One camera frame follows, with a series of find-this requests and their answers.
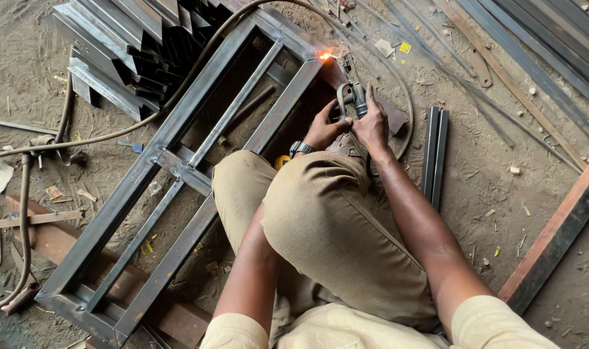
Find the wooden stick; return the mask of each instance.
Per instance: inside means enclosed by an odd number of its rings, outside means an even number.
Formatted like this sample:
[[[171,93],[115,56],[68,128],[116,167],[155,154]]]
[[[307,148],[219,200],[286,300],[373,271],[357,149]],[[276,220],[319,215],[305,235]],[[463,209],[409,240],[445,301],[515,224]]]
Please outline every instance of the wooden stick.
[[[70,220],[78,218],[83,218],[83,211],[77,210],[50,214],[38,214],[29,217],[29,225],[31,226],[33,224],[59,222],[60,220]],[[0,219],[0,228],[18,227],[20,224],[19,222],[19,217]]]
[[[575,182],[498,297],[521,315],[589,220],[589,165]]]
[[[465,22],[465,20],[450,9],[450,6],[443,2],[442,0],[434,0],[435,4],[441,8],[443,12],[450,18],[451,21],[454,22],[454,25],[460,29],[460,31],[469,39],[471,44],[480,52],[482,57],[489,63],[491,68],[497,73],[500,79],[504,82],[504,84],[508,87],[508,89],[512,92],[513,95],[516,96],[521,103],[527,108],[527,110],[533,115],[536,120],[542,125],[542,127],[547,130],[551,134],[551,136],[561,145],[561,147],[566,151],[568,156],[573,159],[573,161],[577,164],[577,166],[584,171],[585,167],[587,167],[586,163],[581,159],[581,155],[568,143],[566,139],[562,136],[560,132],[555,129],[555,126],[547,119],[544,114],[532,103],[529,97],[521,91],[521,89],[514,83],[510,75],[506,72],[506,70],[501,67],[501,64],[495,59],[492,53],[486,49],[480,37],[477,36]]]

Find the dirt floor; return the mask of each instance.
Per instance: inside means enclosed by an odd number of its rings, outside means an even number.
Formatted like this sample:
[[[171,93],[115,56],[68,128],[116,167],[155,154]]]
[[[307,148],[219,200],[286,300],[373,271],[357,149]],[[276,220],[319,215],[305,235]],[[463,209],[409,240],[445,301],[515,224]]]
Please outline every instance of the dirt floor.
[[[52,6],[62,2],[0,1],[0,120],[45,129],[57,129],[64,105],[66,85],[54,76],[67,77],[66,66],[70,44],[48,25],[48,18],[53,12]],[[386,19],[393,20],[391,14],[377,0],[367,3]],[[445,14],[436,10],[430,0],[419,1],[415,5],[436,29],[441,32],[452,31],[451,44],[461,56],[467,58],[469,42],[457,29],[442,26],[442,24],[451,24]],[[485,42],[491,43],[491,51],[523,91],[527,93],[529,88],[536,86],[455,1],[450,1],[450,5],[467,18]],[[276,3],[274,6],[318,41],[327,46],[336,47],[336,50],[344,49],[345,45],[320,17],[291,4]],[[413,27],[421,25],[405,8],[401,5],[398,7],[403,10],[407,19],[412,21]],[[376,43],[380,38],[392,45],[398,43],[397,39],[392,38],[392,35],[364,10],[355,7],[349,14],[366,31],[371,44]],[[459,75],[468,77],[426,29],[420,28],[419,33],[446,64]],[[469,99],[448,78],[433,70],[430,61],[420,53],[415,50],[408,55],[397,52],[396,59],[392,57],[388,59],[409,87],[415,109],[413,140],[424,142],[425,111],[430,106],[440,105],[438,101],[442,100],[445,104],[440,106],[450,111],[451,123],[441,213],[459,239],[467,258],[469,260],[473,258],[474,269],[480,273],[493,291],[498,291],[560,205],[578,175],[548,154],[523,131],[501,116],[492,113],[493,118],[516,143],[514,149],[509,148],[476,112]],[[586,115],[589,115],[589,104],[586,100],[550,67],[541,65],[548,73],[551,73],[554,81],[570,94]],[[363,81],[371,82],[378,88],[380,95],[395,103],[397,107],[406,110],[406,102],[398,84],[380,64],[374,67],[381,73],[379,81],[369,74],[366,67],[360,64],[357,67]],[[492,69],[490,72],[493,85],[484,90],[485,94],[511,114],[525,111]],[[415,82],[421,78],[431,85]],[[270,101],[275,100],[280,91],[278,88],[272,98],[258,108],[251,121],[246,122],[252,123],[254,120],[259,120],[269,109]],[[578,152],[589,158],[589,140],[563,115],[551,99],[544,93],[538,92],[533,97],[533,101]],[[308,102],[310,102],[308,105],[314,105],[311,100]],[[533,131],[541,134],[542,137],[546,136],[546,133],[540,133],[540,125],[527,111],[523,114],[522,120]],[[102,107],[98,109],[90,106],[83,99],[77,98],[67,137],[68,139],[86,139],[117,131],[132,124],[130,118],[107,102],[103,102]],[[147,129],[122,137],[122,140],[145,145],[157,128],[158,125],[152,124]],[[239,131],[235,138],[244,139],[251,135],[253,125],[244,123],[237,129]],[[25,146],[27,141],[35,136],[36,134],[31,132],[0,127],[0,150],[6,145],[15,148]],[[547,137],[546,140],[550,144],[555,144],[551,137]],[[398,152],[401,144],[401,139],[391,139],[395,152]],[[129,147],[119,146],[117,140],[85,146],[81,150],[87,154],[87,163],[84,167],[73,165],[66,168],[59,162],[47,160],[42,170],[34,169],[29,196],[32,201],[53,210],[85,210],[85,218],[71,222],[83,230],[103,202],[107,200],[137,155]],[[231,146],[215,147],[209,159],[218,162],[220,158],[235,150]],[[276,150],[276,153],[286,152],[285,147]],[[5,194],[18,195],[21,185],[20,157],[10,156],[5,158],[5,161],[15,167],[14,177]],[[423,147],[419,149],[408,147],[401,163],[407,169],[409,176],[416,184],[419,184]],[[511,174],[510,166],[520,167],[521,174],[518,176]],[[155,181],[163,188],[152,196],[145,193],[140,198],[109,242],[109,249],[116,253],[124,250],[147,215],[166,192],[172,177],[161,172]],[[64,193],[65,198],[72,198],[73,201],[61,204],[51,203],[45,194],[45,189],[53,185]],[[95,195],[97,202],[93,203],[77,194],[79,189]],[[395,231],[388,204],[382,196],[377,200],[377,193],[378,187],[371,188],[368,196],[371,209],[381,223]],[[133,264],[146,272],[153,270],[202,199],[201,195],[190,188],[185,188],[183,194],[177,197],[175,204],[170,205],[153,230],[153,234],[157,235],[152,243],[154,253],[146,256],[138,253]],[[0,194],[1,218],[8,217],[5,207],[5,195]],[[490,210],[495,212],[490,216],[485,215]],[[526,210],[529,210],[530,216],[526,214]],[[10,255],[11,243],[16,244],[12,230],[4,230],[2,232],[3,260],[0,266],[0,294],[3,295],[7,294],[7,290],[12,290],[19,279],[19,271]],[[216,227],[208,234],[203,244],[207,247],[190,259],[181,271],[183,275],[179,274],[177,280],[188,280],[185,275],[191,272],[201,274],[199,281],[190,284],[191,287],[185,292],[202,308],[212,312],[222,285],[227,279],[227,273],[223,267],[231,265],[234,256],[228,249],[226,236],[220,227]],[[517,256],[517,247],[521,244],[522,247]],[[473,249],[475,249],[475,256],[471,256]],[[494,257],[497,249],[499,249],[499,255]],[[35,275],[44,281],[54,269],[54,265],[42,257],[35,258]],[[483,258],[490,261],[490,267],[484,268]],[[217,276],[207,273],[204,269],[204,266],[211,261],[220,263],[221,268]],[[543,291],[532,302],[525,314],[525,320],[563,348],[589,348],[589,226],[566,254]],[[551,328],[546,327],[545,322],[551,322]],[[0,312],[0,349],[64,348],[86,336],[86,332],[63,317],[47,312],[36,305],[11,317],[5,317]],[[145,332],[138,330],[126,347],[149,348]]]

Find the wristwatch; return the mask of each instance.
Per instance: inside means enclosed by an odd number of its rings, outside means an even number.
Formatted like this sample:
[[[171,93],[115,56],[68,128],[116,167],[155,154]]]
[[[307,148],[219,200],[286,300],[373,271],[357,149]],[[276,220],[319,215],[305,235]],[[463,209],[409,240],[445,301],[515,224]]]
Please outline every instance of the wristwatch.
[[[307,145],[305,142],[298,140],[290,146],[290,158],[294,158],[295,154],[302,152],[305,154],[315,152],[314,148]]]

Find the wooden plank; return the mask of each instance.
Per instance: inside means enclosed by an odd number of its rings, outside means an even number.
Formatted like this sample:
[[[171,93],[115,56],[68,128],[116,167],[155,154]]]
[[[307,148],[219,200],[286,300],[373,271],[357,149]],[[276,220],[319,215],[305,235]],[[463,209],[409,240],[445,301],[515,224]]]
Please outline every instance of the wooden plank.
[[[29,225],[33,226],[34,224],[59,222],[60,220],[70,220],[78,218],[83,218],[83,211],[76,210],[68,212],[38,214],[29,217]],[[21,219],[19,217],[0,219],[0,228],[18,227],[20,224]]]
[[[589,165],[506,281],[498,297],[516,313],[522,314],[588,220]]]
[[[450,6],[445,3],[445,0],[434,0],[435,4],[448,16],[448,18],[454,22],[454,25],[469,39],[471,44],[482,54],[482,57],[489,63],[491,68],[495,71],[495,73],[499,76],[499,78],[504,82],[504,84],[508,87],[508,89],[512,92],[516,98],[523,103],[523,105],[527,108],[527,110],[533,115],[536,120],[542,125],[542,127],[549,132],[549,134],[561,145],[564,151],[570,156],[570,158],[575,162],[577,167],[579,167],[582,171],[585,170],[587,166],[585,162],[581,159],[581,155],[572,147],[570,143],[562,136],[562,134],[555,129],[555,126],[547,119],[547,117],[542,114],[542,112],[532,103],[529,97],[521,91],[521,89],[515,84],[512,80],[510,75],[506,72],[506,70],[501,67],[501,64],[492,53],[486,49],[480,37],[477,36],[467,24],[467,22],[456,12],[450,9]]]
[[[19,197],[6,196],[6,204],[8,211],[17,213],[19,210]],[[28,214],[31,215],[48,212],[44,207],[31,201],[27,210]],[[36,242],[32,244],[32,250],[57,265],[66,257],[66,254],[81,235],[80,231],[66,222],[44,223],[34,226],[34,230]],[[18,230],[15,232],[15,238],[20,240]],[[94,263],[91,264],[91,268],[84,280],[92,282],[96,286],[99,285],[117,260],[118,256],[115,253],[103,249],[99,258],[95,258]],[[122,305],[128,306],[147,281],[147,274],[129,265],[109,291],[109,296]],[[176,299],[167,290],[157,298],[154,305],[146,314],[145,321],[189,348],[195,348],[208,327],[211,315],[190,301]]]

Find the man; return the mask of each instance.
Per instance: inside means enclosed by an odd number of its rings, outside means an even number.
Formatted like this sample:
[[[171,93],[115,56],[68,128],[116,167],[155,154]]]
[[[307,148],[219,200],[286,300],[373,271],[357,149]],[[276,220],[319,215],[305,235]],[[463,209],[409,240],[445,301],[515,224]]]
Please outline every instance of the man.
[[[328,123],[337,106],[329,103],[309,147],[279,172],[251,152],[215,167],[213,195],[236,259],[202,349],[557,348],[473,272],[394,158],[370,86],[366,98],[368,114],[354,122]],[[374,159],[396,236],[365,207],[365,162],[349,129]],[[433,334],[439,321],[447,339]]]

